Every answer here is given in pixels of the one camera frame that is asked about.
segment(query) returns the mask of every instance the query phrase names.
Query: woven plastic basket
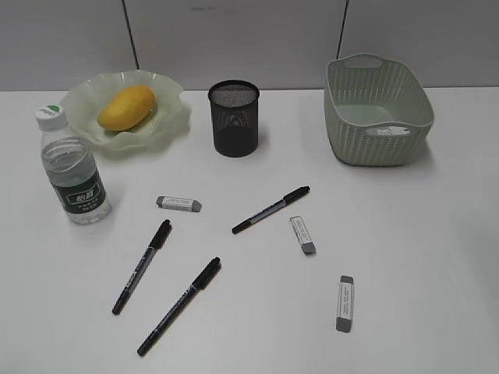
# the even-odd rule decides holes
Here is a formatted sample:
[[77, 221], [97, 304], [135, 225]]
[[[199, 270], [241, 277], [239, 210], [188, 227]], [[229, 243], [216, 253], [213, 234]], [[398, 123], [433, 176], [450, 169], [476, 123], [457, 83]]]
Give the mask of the woven plastic basket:
[[354, 165], [408, 162], [434, 123], [430, 101], [409, 68], [368, 54], [327, 65], [324, 113], [334, 154]]

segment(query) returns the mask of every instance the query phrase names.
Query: wavy glass bowl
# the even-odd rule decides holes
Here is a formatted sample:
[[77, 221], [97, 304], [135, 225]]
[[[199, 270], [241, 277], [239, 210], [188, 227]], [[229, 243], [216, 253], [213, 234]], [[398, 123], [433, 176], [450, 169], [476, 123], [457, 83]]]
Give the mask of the wavy glass bowl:
[[[138, 125], [114, 132], [102, 128], [97, 116], [123, 88], [144, 85], [154, 92], [154, 108]], [[182, 110], [181, 86], [167, 76], [144, 70], [100, 74], [72, 88], [61, 105], [68, 116], [69, 127], [95, 146], [107, 150], [123, 150], [146, 146], [155, 136], [174, 125]]]

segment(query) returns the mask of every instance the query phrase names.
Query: black mesh pen holder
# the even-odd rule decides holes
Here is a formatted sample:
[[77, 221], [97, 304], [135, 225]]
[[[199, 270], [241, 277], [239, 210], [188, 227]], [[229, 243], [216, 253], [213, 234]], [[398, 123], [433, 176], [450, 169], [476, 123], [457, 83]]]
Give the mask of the black mesh pen holder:
[[242, 157], [258, 146], [258, 88], [243, 80], [226, 80], [208, 91], [213, 141], [217, 152]]

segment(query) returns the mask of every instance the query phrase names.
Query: water bottle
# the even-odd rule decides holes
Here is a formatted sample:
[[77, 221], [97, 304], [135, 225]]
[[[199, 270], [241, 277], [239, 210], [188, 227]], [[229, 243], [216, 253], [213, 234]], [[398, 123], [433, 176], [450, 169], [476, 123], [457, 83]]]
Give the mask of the water bottle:
[[111, 204], [85, 139], [73, 136], [60, 105], [48, 105], [35, 114], [41, 137], [41, 160], [68, 218], [92, 224], [106, 217]]

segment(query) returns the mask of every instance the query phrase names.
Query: black marker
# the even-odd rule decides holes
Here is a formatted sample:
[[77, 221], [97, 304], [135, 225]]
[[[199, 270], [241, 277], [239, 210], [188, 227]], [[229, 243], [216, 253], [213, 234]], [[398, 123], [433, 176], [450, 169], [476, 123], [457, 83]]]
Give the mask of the black marker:
[[199, 290], [203, 290], [208, 283], [213, 279], [215, 274], [220, 269], [220, 259], [215, 257], [208, 263], [200, 275], [197, 276], [196, 280], [187, 288], [184, 295], [173, 305], [173, 308], [167, 313], [167, 315], [161, 320], [159, 325], [149, 334], [147, 339], [142, 343], [140, 348], [137, 350], [139, 356], [144, 356], [156, 343], [157, 339], [164, 333], [164, 331], [172, 324], [175, 318], [180, 314], [180, 312], [186, 307], [187, 304], [193, 299], [194, 295], [197, 294]]
[[140, 278], [142, 278], [147, 267], [152, 261], [154, 255], [163, 246], [163, 243], [165, 243], [166, 237], [170, 233], [171, 229], [172, 226], [170, 225], [170, 221], [164, 220], [161, 226], [158, 228], [157, 233], [154, 236], [153, 240], [150, 241], [150, 244], [147, 247], [146, 252], [143, 254], [142, 258], [137, 264], [135, 271], [133, 271], [132, 276], [130, 277], [128, 283], [125, 286], [125, 289], [123, 290], [122, 294], [119, 296], [118, 301], [115, 304], [115, 307], [112, 309], [112, 314], [117, 316], [119, 315], [119, 313], [121, 313], [123, 307], [125, 306], [130, 296], [132, 295], [132, 292], [133, 290], [135, 290], [135, 287], [137, 287], [138, 283], [140, 282]]
[[304, 197], [310, 191], [309, 186], [300, 187], [295, 191], [289, 193], [284, 196], [281, 200], [277, 201], [275, 204], [270, 205], [268, 208], [265, 208], [261, 212], [255, 214], [251, 218], [248, 218], [246, 221], [241, 222], [237, 226], [232, 229], [233, 234], [237, 234], [242, 230], [247, 229], [252, 224], [255, 224], [259, 220], [265, 218], [266, 216], [270, 216], [273, 212], [277, 212], [281, 208], [284, 208], [286, 205], [292, 203], [293, 201], [299, 199], [300, 197]]

